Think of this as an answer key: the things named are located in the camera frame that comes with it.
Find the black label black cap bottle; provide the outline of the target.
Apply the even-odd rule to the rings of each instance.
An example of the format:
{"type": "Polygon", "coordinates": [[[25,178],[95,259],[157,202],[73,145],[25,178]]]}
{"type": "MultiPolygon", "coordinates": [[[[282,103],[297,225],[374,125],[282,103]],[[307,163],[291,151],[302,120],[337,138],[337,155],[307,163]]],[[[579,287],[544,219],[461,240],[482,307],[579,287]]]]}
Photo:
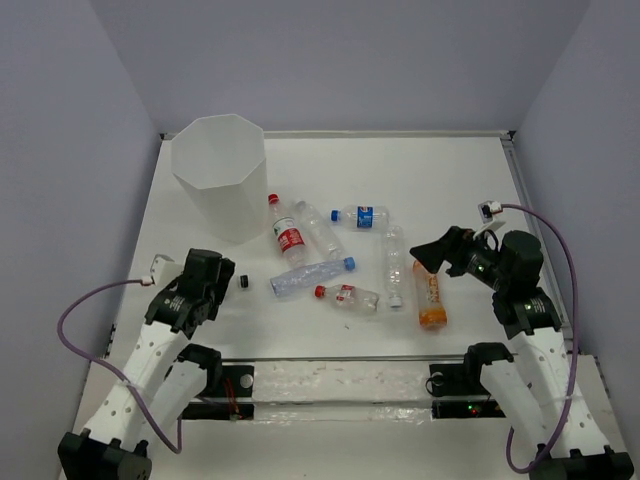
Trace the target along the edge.
{"type": "Polygon", "coordinates": [[[230,285],[240,291],[246,291],[251,288],[249,276],[246,274],[234,275],[230,285]]]}

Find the orange tea bottle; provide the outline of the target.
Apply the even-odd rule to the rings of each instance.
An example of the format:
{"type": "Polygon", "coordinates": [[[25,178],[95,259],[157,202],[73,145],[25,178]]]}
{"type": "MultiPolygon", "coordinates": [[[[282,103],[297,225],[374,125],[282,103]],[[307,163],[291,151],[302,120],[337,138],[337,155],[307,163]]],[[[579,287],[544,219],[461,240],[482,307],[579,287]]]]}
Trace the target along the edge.
{"type": "Polygon", "coordinates": [[[440,298],[437,275],[427,271],[417,260],[413,262],[412,274],[417,295],[419,324],[424,329],[446,326],[448,318],[440,298]]]}

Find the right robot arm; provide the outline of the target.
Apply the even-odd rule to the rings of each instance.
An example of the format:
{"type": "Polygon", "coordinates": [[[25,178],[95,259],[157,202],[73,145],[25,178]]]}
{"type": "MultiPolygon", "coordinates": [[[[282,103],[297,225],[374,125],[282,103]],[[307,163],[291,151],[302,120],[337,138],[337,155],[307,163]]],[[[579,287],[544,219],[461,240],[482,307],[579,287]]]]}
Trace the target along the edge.
{"type": "Polygon", "coordinates": [[[414,246],[411,256],[435,274],[469,274],[490,287],[492,307],[508,342],[468,348],[460,368],[470,391],[486,390],[534,459],[513,471],[530,479],[630,479],[626,452],[617,452],[597,425],[577,384],[577,359],[567,352],[561,322],[539,287],[543,254],[539,240],[507,232],[490,248],[485,235],[451,227],[440,239],[414,246]]]}

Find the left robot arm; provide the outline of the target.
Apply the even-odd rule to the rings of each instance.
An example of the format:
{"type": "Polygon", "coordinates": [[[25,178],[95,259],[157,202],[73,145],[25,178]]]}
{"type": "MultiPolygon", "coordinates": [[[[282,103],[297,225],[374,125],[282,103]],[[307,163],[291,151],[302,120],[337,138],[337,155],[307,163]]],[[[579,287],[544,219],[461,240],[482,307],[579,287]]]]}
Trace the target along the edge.
{"type": "Polygon", "coordinates": [[[183,263],[163,257],[149,275],[136,279],[159,290],[123,368],[73,345],[64,324],[57,324],[68,350],[116,378],[81,432],[61,439],[58,456],[66,478],[148,479],[158,446],[181,453],[183,440],[170,440],[168,429],[182,427],[189,403],[215,392],[223,373],[220,352],[192,337],[216,318],[234,272],[234,262],[220,253],[190,249],[183,263]]]}

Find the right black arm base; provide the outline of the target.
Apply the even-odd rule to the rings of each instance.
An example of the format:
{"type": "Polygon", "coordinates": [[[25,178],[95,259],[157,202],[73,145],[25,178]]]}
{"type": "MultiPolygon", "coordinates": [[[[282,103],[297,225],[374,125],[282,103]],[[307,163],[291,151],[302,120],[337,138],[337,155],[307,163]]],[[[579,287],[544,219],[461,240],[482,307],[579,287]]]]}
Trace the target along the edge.
{"type": "Polygon", "coordinates": [[[436,420],[505,417],[489,392],[467,378],[462,363],[430,364],[425,389],[436,420]]]}

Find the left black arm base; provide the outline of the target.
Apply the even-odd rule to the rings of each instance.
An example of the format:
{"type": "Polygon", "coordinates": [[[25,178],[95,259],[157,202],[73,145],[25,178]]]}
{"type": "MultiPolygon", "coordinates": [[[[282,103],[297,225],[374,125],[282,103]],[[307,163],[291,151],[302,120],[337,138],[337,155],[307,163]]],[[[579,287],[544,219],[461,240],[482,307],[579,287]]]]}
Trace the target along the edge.
{"type": "Polygon", "coordinates": [[[192,400],[183,411],[187,421],[246,421],[254,417],[253,402],[254,366],[249,364],[224,364],[222,376],[215,387],[192,400]]]}

